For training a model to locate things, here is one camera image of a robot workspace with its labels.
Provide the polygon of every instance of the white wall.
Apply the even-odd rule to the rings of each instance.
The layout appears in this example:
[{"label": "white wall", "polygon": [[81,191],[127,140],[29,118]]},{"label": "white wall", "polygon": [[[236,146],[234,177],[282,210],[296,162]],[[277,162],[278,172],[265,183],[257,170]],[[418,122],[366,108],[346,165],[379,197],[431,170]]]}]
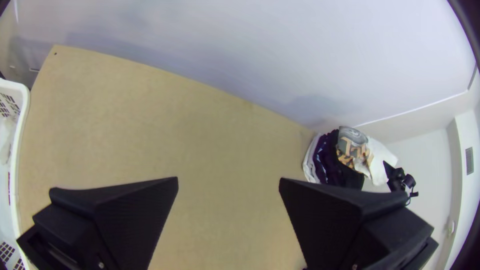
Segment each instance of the white wall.
[{"label": "white wall", "polygon": [[15,24],[0,33],[5,66],[16,67],[6,75],[30,84],[28,68],[39,69],[53,43],[71,45],[207,83],[320,131],[462,93],[475,65],[445,0],[14,2]]},{"label": "white wall", "polygon": [[[438,129],[417,137],[386,145],[394,153],[405,173],[416,180],[419,197],[411,200],[408,208],[434,227],[432,238],[439,247],[425,265],[435,268],[447,235],[446,223],[450,213],[452,171],[449,138],[445,129]],[[388,186],[373,187],[365,183],[364,191],[390,192]]]},{"label": "white wall", "polygon": [[[455,117],[461,151],[461,202],[455,239],[445,269],[450,269],[462,249],[480,202],[480,136],[477,121],[474,110]],[[467,175],[465,149],[469,147],[473,147],[474,173]]]}]

